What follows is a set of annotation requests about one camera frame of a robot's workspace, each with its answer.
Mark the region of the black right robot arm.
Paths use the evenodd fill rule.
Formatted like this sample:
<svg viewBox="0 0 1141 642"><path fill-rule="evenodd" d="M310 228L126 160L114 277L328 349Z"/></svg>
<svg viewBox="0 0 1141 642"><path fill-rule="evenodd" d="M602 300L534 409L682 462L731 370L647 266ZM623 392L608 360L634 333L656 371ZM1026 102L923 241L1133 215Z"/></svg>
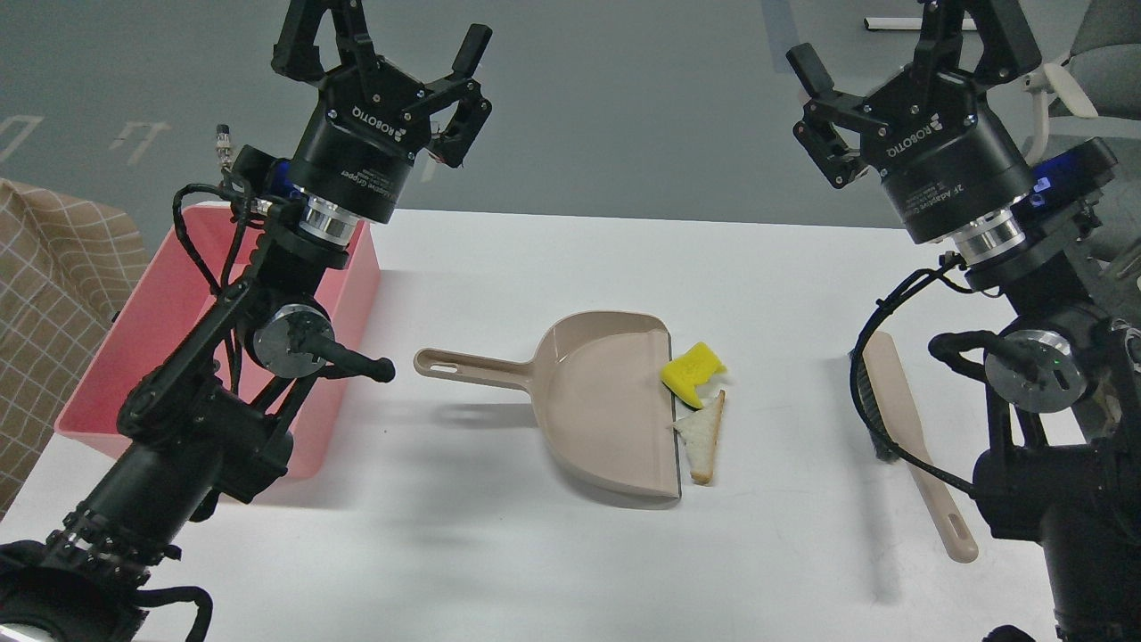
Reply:
<svg viewBox="0 0 1141 642"><path fill-rule="evenodd" d="M1093 211L1117 160L1099 138L1018 151L987 91L1045 72L1015 1L925 1L912 60L873 94L839 91L812 44L787 50L807 101L794 135L832 187L877 171L914 243L950 239L879 300L851 351L850 393L880 452L973 499L993 537L1039 544L1063 641L1138 639L1138 251L1100 261ZM896 309L952 269L1015 310L1002 332L928 351L981 383L989 447L970 481L888 434L867 349Z"/></svg>

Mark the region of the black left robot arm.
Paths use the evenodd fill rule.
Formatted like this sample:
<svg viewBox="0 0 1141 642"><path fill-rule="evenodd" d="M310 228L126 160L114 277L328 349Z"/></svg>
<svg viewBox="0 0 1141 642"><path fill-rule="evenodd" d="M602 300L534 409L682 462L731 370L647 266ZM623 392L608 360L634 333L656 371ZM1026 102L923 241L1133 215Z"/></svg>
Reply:
<svg viewBox="0 0 1141 642"><path fill-rule="evenodd" d="M5 641L130 641L151 610L213 601L195 586L148 590L183 556L184 525L218 499L254 499L283 478L290 426L321 379L388 383L393 361L337 342L316 301L348 265L362 222L387 224L416 154L458 168L492 105L474 78L493 31L474 23L450 73L423 82L375 52L358 1L289 5L272 68L317 90L293 157L232 149L219 125L216 185L172 202L173 231L213 303L118 412L129 447L44 541L3 545Z"/></svg>

